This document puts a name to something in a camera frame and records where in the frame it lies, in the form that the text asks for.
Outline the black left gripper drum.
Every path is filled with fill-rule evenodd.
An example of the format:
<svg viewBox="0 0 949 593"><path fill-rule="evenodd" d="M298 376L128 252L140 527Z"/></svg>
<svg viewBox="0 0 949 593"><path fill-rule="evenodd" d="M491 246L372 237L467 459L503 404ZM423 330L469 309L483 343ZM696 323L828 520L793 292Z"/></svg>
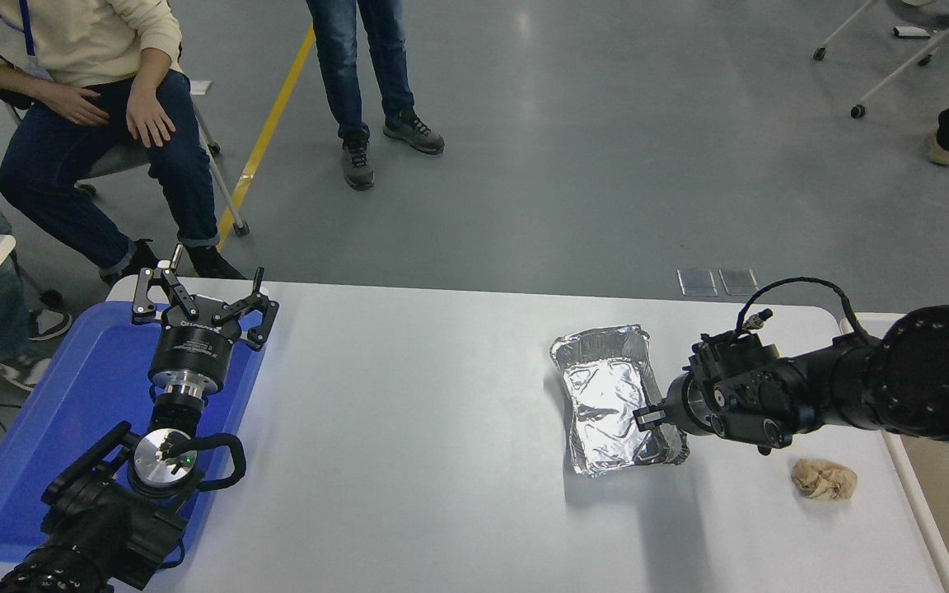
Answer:
<svg viewBox="0 0 949 593"><path fill-rule="evenodd" d="M163 331L148 368L148 379L155 386L188 383L199 388L222 388L232 349L240 338L238 320L215 326L216 315L226 314L227 303L197 294L194 297L197 318L190 320L181 305L162 312Z"/></svg>

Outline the person's left hand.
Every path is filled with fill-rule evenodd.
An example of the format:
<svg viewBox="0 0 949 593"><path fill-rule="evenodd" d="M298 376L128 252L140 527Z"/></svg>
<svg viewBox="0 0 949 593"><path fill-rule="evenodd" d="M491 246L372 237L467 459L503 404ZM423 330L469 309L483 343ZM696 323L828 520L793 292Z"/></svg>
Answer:
<svg viewBox="0 0 949 593"><path fill-rule="evenodd" d="M135 77L127 104L127 129L132 139L146 149L161 149L170 141L175 125L156 97L164 72Z"/></svg>

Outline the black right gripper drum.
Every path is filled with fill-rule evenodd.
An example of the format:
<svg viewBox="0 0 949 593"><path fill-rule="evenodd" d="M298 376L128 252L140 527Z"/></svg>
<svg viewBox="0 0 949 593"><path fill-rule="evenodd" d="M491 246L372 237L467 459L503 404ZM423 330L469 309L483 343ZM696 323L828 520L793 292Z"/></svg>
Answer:
<svg viewBox="0 0 949 593"><path fill-rule="evenodd" d="M693 374L686 372L671 382L661 402L667 423L692 436L704 435L704 395Z"/></svg>

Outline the person's right hand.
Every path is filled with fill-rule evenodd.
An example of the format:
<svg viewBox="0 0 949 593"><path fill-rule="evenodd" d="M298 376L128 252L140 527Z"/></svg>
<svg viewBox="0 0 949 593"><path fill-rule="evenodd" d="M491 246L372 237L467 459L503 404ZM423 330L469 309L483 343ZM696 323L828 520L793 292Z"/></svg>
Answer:
<svg viewBox="0 0 949 593"><path fill-rule="evenodd" d="M69 123L86 127L102 127L109 123L109 114L96 105L96 101L101 98L98 91L49 80L37 80L30 96L64 117Z"/></svg>

